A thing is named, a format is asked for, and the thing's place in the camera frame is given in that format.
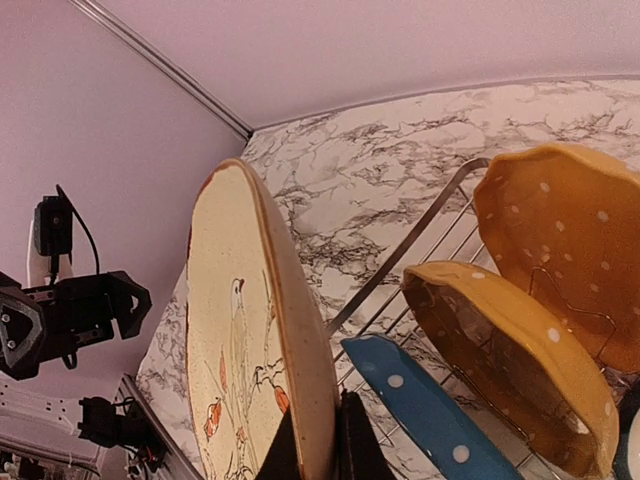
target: dish rack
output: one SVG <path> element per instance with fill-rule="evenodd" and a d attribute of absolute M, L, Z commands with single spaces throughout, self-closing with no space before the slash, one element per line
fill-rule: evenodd
<path fill-rule="evenodd" d="M 572 478 L 555 469 L 516 434 L 501 425 L 497 419 L 499 412 L 491 412 L 488 407 L 482 406 L 483 402 L 474 401 L 481 395 L 469 391 L 458 378 L 458 372 L 454 372 L 439 356 L 411 317 L 409 307 L 397 287 L 404 266 L 429 260 L 463 261 L 496 270 L 478 234 L 472 195 L 488 165 L 489 159 L 486 158 L 476 158 L 462 164 L 400 245 L 327 325 L 332 338 L 338 384 L 341 388 L 360 393 L 389 465 L 395 475 L 403 480 L 444 477 L 413 445 L 355 371 L 340 347 L 342 338 L 374 332 L 390 336 L 458 401 L 525 479 Z M 602 372 L 613 388 L 616 400 L 621 398 L 634 380 L 605 368 L 602 368 Z"/>

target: wall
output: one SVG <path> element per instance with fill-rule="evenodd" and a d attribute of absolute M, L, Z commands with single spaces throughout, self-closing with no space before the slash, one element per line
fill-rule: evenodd
<path fill-rule="evenodd" d="M 640 73 L 634 0 L 101 2 L 253 127 L 456 86 Z"/>
<path fill-rule="evenodd" d="M 60 183 L 93 233 L 103 270 L 125 269 L 155 304 L 139 337 L 82 350 L 73 372 L 45 364 L 19 386 L 111 397 L 122 373 L 137 369 L 184 264 L 201 182 L 244 142 L 68 2 L 1 2 L 0 64 L 0 270 L 25 280 L 33 208 Z M 75 233 L 75 272 L 91 273 L 90 248 Z M 84 441 L 2 417 L 0 431 L 95 454 Z"/>

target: white marble surface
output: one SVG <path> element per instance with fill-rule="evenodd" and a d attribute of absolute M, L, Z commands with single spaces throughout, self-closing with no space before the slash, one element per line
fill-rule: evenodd
<path fill-rule="evenodd" d="M 581 143 L 640 167 L 640 81 L 501 86 L 359 107 L 259 131 L 243 158 L 278 202 L 322 314 L 330 320 L 465 161 L 549 141 Z M 470 193 L 481 175 L 471 174 L 464 191 Z M 359 330 L 395 290 L 402 267 L 420 260 L 464 203 L 460 193 L 451 198 L 417 247 L 335 335 L 336 352 L 337 340 Z M 463 214 L 431 258 L 456 253 L 473 225 L 471 212 Z M 456 258 L 470 260 L 479 247 L 477 234 L 472 234 Z M 489 262 L 484 252 L 477 262 Z M 177 443 L 201 468 L 186 397 L 184 297 L 182 279 L 137 381 Z M 385 330 L 403 308 L 398 297 L 372 329 Z M 402 340 L 413 327 L 403 317 L 389 333 Z M 446 377 L 444 362 L 417 337 L 405 347 L 434 377 Z M 343 376 L 348 362 L 341 359 L 337 368 Z M 353 388 L 360 382 L 352 375 L 346 384 Z M 478 406 L 471 392 L 455 379 L 446 387 L 510 459 L 525 458 L 524 447 Z M 382 431 L 393 430 L 395 423 L 366 387 L 361 393 L 399 478 L 442 478 L 400 430 L 384 437 Z M 535 458 L 523 465 L 523 475 L 553 478 Z"/>

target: metal wire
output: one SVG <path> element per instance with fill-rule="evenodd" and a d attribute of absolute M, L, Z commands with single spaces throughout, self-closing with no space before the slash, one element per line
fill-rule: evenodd
<path fill-rule="evenodd" d="M 393 258 L 395 263 L 390 265 L 388 261 L 385 262 L 385 265 L 383 267 L 386 273 L 389 273 L 394 267 L 397 267 L 397 264 L 402 259 L 404 254 L 415 243 L 415 241 L 418 238 L 420 238 L 420 236 L 424 235 L 425 232 L 431 231 L 429 229 L 429 225 L 438 214 L 442 214 L 447 203 L 451 200 L 451 198 L 453 197 L 453 194 L 456 191 L 460 192 L 462 197 L 465 199 L 466 203 L 462 206 L 462 209 L 455 215 L 455 217 L 449 223 L 449 225 L 444 230 L 444 232 L 440 234 L 437 237 L 437 240 L 429 247 L 429 249 L 427 250 L 427 253 L 422 257 L 422 260 L 419 263 L 423 263 L 428 260 L 437 259 L 438 256 L 436 255 L 436 252 L 438 251 L 438 249 L 443 245 L 443 243 L 446 240 L 450 240 L 454 234 L 456 237 L 460 238 L 459 230 L 460 228 L 462 228 L 462 226 L 460 225 L 460 221 L 465 217 L 469 217 L 471 215 L 475 216 L 475 209 L 473 208 L 472 199 L 470 199 L 469 196 L 465 193 L 465 191 L 461 188 L 461 184 L 465 179 L 469 178 L 469 175 L 472 172 L 477 171 L 479 169 L 486 168 L 488 162 L 484 161 L 484 159 L 482 159 L 483 161 L 479 161 L 479 160 L 480 159 L 472 160 L 464 164 L 462 167 L 460 167 L 458 172 L 455 174 L 454 178 L 447 184 L 443 192 L 436 198 L 436 201 L 434 201 L 434 205 L 438 207 L 437 211 L 434 212 L 433 208 L 430 207 L 428 211 L 425 213 L 425 215 L 423 216 L 423 218 L 420 219 L 418 222 L 418 224 L 421 225 L 421 229 L 418 232 L 418 234 L 417 235 L 415 234 L 415 231 L 414 231 L 415 229 L 412 230 L 412 232 L 401 242 L 402 248 L 399 247 L 396 251 L 392 253 L 390 259 Z M 456 248 L 453 250 L 453 253 L 451 253 L 446 257 L 446 259 L 465 261 L 469 263 L 476 262 L 485 249 L 484 245 L 479 239 L 478 239 L 478 246 L 474 250 L 474 253 L 471 257 L 469 258 L 460 258 L 460 257 L 461 257 L 461 252 L 463 251 L 465 246 L 467 246 L 470 243 L 470 240 L 474 237 L 474 234 L 477 232 L 477 230 L 478 230 L 477 221 L 475 221 L 474 227 L 471 228 L 471 230 L 469 231 L 465 230 L 466 233 L 462 237 L 462 241 L 456 246 Z M 354 296 L 354 299 L 348 302 L 347 306 L 345 306 L 345 308 L 343 308 L 340 314 L 336 316 L 336 318 L 334 318 L 334 320 L 331 322 L 331 326 L 329 328 L 330 333 L 334 333 L 346 322 L 350 322 L 350 323 L 354 322 L 353 314 L 356 312 L 357 308 L 359 308 L 360 305 L 367 298 L 370 297 L 371 293 L 375 290 L 377 286 L 380 285 L 380 283 L 382 282 L 382 279 L 384 278 L 384 275 L 382 275 L 380 271 L 376 272 L 376 275 L 374 276 L 376 276 L 377 282 L 372 282 L 371 280 L 373 280 L 373 278 L 370 279 L 370 281 L 368 281 L 365 284 L 366 288 L 363 287 L 356 294 L 356 296 Z M 396 297 L 400 294 L 400 292 L 401 292 L 400 288 L 396 288 L 391 293 L 391 295 L 389 295 L 389 297 L 387 297 L 384 300 L 384 302 L 375 311 L 375 313 L 362 325 L 361 328 L 358 329 L 356 336 L 369 333 L 373 330 L 380 331 L 379 328 L 375 328 L 375 327 L 382 326 L 381 325 L 382 319 L 385 318 L 383 317 L 383 314 L 387 311 L 387 309 L 389 308 L 393 300 L 396 299 Z M 396 327 L 402 321 L 402 319 L 407 315 L 408 312 L 409 312 L 409 308 L 404 307 L 399 314 L 395 316 L 391 315 L 391 318 L 393 318 L 393 320 L 388 327 L 382 329 L 383 332 L 390 336 L 396 336 L 394 335 L 397 333 Z M 427 343 L 423 340 L 423 338 L 421 338 L 420 335 L 417 334 L 418 331 L 419 331 L 419 327 L 418 326 L 414 327 L 411 331 L 409 331 L 409 333 L 403 335 L 402 338 L 397 343 L 400 346 L 404 346 L 410 339 L 413 339 L 420 342 L 428 350 L 433 351 L 433 347 L 427 345 Z M 338 354 L 335 356 L 334 360 L 337 362 L 343 357 L 343 355 L 344 355 L 344 350 L 340 349 Z M 451 379 L 456 378 L 456 375 L 451 368 L 448 368 L 448 367 L 443 367 L 443 368 L 446 368 L 447 373 L 439 383 L 444 388 L 446 384 L 451 381 Z M 350 366 L 347 369 L 347 371 L 340 377 L 339 385 L 341 387 L 344 387 L 345 382 L 350 379 L 351 375 L 353 375 L 354 372 L 355 372 L 355 368 L 353 366 Z M 366 384 L 364 381 L 359 381 L 355 389 L 356 391 L 360 391 L 363 388 L 365 388 L 365 386 Z M 379 440 L 379 443 L 381 445 L 388 443 L 389 445 L 393 446 L 394 443 L 392 440 L 392 436 L 396 434 L 396 432 L 398 432 L 398 430 L 400 429 L 400 426 L 397 424 L 397 422 L 394 421 L 394 426 L 388 429 L 388 431 L 385 431 L 385 429 L 380 425 L 378 421 L 373 420 L 373 418 L 372 418 L 372 421 L 375 427 L 379 429 L 380 432 L 382 433 L 382 438 Z M 520 459 L 517 463 L 515 463 L 516 469 L 518 469 L 519 471 L 522 471 L 531 462 L 531 460 L 535 458 L 548 471 L 549 476 L 547 478 L 549 480 L 551 479 L 561 480 L 561 478 L 553 471 L 553 469 L 549 466 L 549 464 L 545 460 L 543 460 L 537 453 L 531 450 L 528 446 L 527 448 L 529 449 L 528 454 L 524 458 Z M 390 466 L 400 478 L 405 478 L 405 479 L 408 478 L 401 471 L 401 469 L 398 468 L 397 465 L 393 465 L 392 463 L 390 463 Z"/>

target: orange plate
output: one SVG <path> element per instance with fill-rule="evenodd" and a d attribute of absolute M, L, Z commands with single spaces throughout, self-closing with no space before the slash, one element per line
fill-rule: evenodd
<path fill-rule="evenodd" d="M 502 277 L 457 262 L 407 268 L 403 292 L 444 359 L 534 450 L 577 477 L 609 473 L 618 444 L 611 391 L 547 309 Z"/>
<path fill-rule="evenodd" d="M 502 276 L 528 291 L 544 268 L 532 295 L 592 356 L 640 370 L 640 175 L 585 147 L 545 145 L 497 156 L 474 198 Z"/>
<path fill-rule="evenodd" d="M 282 216 L 239 160 L 198 196 L 187 283 L 189 399 L 207 477 L 254 478 L 291 408 L 302 478 L 331 478 L 328 339 Z"/>

